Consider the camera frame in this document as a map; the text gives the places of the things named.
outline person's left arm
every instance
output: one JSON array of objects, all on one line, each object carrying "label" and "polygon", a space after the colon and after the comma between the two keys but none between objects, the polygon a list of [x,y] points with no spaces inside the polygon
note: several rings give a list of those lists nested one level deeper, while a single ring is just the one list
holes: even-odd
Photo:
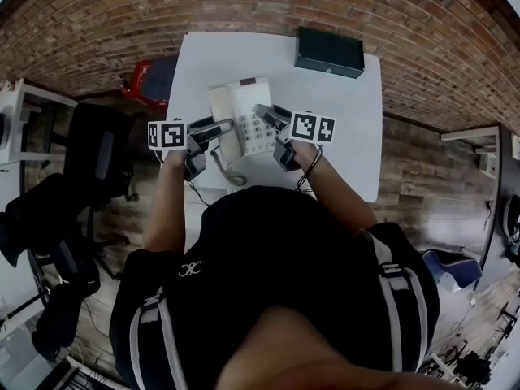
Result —
[{"label": "person's left arm", "polygon": [[142,247],[145,250],[184,253],[185,157],[184,151],[172,150],[164,160],[143,232]]}]

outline dark green box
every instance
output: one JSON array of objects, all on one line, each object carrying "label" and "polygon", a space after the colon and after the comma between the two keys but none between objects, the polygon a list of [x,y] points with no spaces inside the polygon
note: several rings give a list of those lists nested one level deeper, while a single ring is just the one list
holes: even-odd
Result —
[{"label": "dark green box", "polygon": [[308,28],[300,28],[298,35],[296,67],[349,78],[365,71],[362,41]]}]

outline white corded telephone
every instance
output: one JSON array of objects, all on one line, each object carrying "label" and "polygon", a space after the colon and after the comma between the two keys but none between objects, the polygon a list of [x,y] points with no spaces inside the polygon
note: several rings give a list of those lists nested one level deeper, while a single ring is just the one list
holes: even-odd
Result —
[{"label": "white corded telephone", "polygon": [[233,119],[235,127],[219,137],[219,148],[211,156],[224,177],[237,186],[245,184],[245,177],[232,171],[231,166],[243,156],[271,152],[275,149],[275,130],[263,123],[254,113],[257,104],[271,106],[271,94],[266,77],[249,78],[208,90],[214,121]]}]

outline white table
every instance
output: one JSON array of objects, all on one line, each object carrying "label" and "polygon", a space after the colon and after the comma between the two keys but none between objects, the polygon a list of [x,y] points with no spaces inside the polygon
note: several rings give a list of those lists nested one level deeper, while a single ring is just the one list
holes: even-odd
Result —
[{"label": "white table", "polygon": [[[379,59],[365,54],[365,71],[355,80],[294,67],[296,43],[294,37],[261,33],[189,33],[180,48],[167,119],[191,123],[211,116],[209,86],[267,76],[274,104],[337,118],[334,145],[325,146],[323,152],[353,189],[373,202],[379,187],[383,126]],[[216,145],[212,141],[210,150]],[[231,188],[209,154],[206,162],[206,170],[193,183]],[[301,171],[283,172],[272,152],[242,158],[233,170],[247,175],[247,186],[294,189],[301,176]]]},{"label": "white table", "polygon": [[22,132],[30,111],[41,112],[39,107],[24,104],[26,93],[70,107],[76,107],[78,104],[77,101],[70,98],[25,84],[23,78],[15,83],[5,84],[0,91],[0,113],[5,115],[8,123],[4,129],[6,143],[0,145],[0,163],[11,163],[17,160],[63,160],[62,154],[21,151]]}]

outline hand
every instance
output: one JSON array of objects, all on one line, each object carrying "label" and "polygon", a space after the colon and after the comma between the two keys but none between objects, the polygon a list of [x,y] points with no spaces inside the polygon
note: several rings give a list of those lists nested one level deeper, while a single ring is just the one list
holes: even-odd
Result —
[{"label": "hand", "polygon": [[298,163],[298,165],[300,165],[304,171],[309,169],[310,165],[314,161],[314,158],[316,158],[316,154],[318,153],[316,146],[312,143],[298,140],[291,141],[291,146],[296,153],[294,156],[296,163]]},{"label": "hand", "polygon": [[164,159],[163,166],[184,167],[186,156],[186,150],[170,150]]}]

